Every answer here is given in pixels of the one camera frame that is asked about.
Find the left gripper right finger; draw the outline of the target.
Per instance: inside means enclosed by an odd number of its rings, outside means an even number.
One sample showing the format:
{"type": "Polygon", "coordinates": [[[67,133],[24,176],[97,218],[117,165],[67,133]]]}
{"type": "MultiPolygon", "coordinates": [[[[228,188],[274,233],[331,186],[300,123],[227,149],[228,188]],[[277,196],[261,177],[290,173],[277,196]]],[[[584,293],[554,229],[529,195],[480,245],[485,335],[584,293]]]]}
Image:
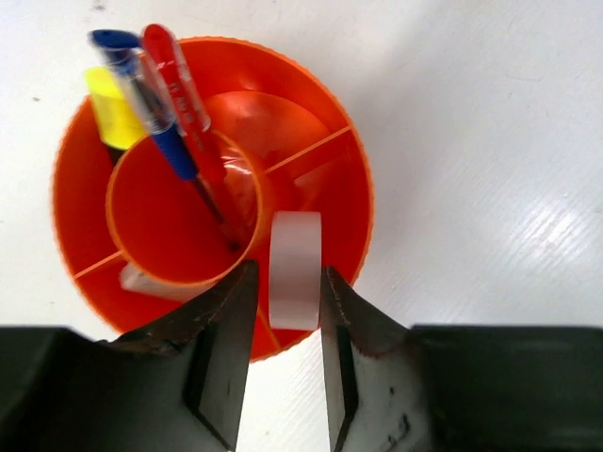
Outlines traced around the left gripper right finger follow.
{"type": "Polygon", "coordinates": [[[415,370],[407,330],[322,270],[321,347],[332,451],[400,451],[411,437],[415,370]]]}

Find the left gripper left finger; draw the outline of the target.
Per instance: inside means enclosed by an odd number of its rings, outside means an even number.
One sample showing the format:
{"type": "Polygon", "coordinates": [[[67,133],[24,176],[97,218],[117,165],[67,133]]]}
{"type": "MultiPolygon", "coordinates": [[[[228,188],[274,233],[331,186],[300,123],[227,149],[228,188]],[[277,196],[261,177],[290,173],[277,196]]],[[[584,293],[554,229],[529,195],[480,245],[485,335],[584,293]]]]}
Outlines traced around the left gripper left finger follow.
{"type": "Polygon", "coordinates": [[[225,451],[236,449],[258,292],[259,265],[246,260],[200,296],[111,343],[157,356],[192,347],[183,402],[225,451]]]}

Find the beige eraser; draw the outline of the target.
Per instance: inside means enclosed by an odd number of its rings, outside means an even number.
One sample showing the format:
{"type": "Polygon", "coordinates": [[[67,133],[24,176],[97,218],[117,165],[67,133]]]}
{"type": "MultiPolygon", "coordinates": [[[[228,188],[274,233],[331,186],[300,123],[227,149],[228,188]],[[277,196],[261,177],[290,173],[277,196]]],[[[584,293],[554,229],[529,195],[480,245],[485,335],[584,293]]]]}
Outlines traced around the beige eraser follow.
{"type": "Polygon", "coordinates": [[[201,287],[175,286],[157,281],[128,263],[120,272],[119,282],[125,291],[161,299],[187,302],[204,292],[201,287]]]}

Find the clear tape roll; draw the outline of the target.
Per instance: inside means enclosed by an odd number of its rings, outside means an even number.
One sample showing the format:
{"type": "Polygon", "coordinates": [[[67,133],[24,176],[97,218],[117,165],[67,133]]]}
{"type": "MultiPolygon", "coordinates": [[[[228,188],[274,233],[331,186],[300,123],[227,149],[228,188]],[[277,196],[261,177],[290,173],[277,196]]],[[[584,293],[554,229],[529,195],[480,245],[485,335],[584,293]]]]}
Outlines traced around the clear tape roll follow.
{"type": "Polygon", "coordinates": [[[279,211],[269,244],[269,324],[275,330],[318,327],[322,268],[319,212],[279,211]]]}

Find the red pen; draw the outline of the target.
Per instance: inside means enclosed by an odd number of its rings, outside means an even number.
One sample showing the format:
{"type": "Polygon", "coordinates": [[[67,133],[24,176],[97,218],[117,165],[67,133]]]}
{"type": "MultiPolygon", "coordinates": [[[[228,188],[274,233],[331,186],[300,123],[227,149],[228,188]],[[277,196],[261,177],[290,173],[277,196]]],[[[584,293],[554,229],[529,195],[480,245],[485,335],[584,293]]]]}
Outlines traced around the red pen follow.
{"type": "Polygon", "coordinates": [[[142,31],[141,43],[155,84],[171,107],[180,136],[197,166],[198,178],[224,217],[225,224],[222,226],[214,220],[227,249],[239,250],[247,239],[246,226],[225,182],[226,168],[217,142],[211,135],[211,119],[182,48],[162,24],[146,26],[142,31]]]}

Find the yellow highlighter marker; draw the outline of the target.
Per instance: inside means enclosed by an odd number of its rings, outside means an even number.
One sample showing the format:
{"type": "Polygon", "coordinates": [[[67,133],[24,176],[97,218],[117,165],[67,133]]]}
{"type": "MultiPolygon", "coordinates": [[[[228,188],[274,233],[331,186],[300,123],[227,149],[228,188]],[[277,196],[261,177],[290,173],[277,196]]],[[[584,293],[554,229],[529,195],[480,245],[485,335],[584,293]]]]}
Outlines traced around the yellow highlighter marker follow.
{"type": "Polygon", "coordinates": [[[87,69],[84,80],[100,139],[110,148],[128,151],[145,136],[145,131],[111,72],[104,67],[87,69]]]}

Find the blue pen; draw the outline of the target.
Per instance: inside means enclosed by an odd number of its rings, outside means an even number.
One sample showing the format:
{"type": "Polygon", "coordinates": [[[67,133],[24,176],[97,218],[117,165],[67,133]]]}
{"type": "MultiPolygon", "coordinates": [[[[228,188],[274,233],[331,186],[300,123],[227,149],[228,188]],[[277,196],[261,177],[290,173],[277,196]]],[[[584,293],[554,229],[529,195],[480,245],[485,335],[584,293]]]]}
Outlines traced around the blue pen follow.
{"type": "Polygon", "coordinates": [[[217,223],[224,225],[223,215],[198,178],[199,171],[178,132],[174,114],[145,79],[138,54],[139,36],[124,30],[96,29],[90,32],[90,41],[172,170],[193,184],[217,223]]]}

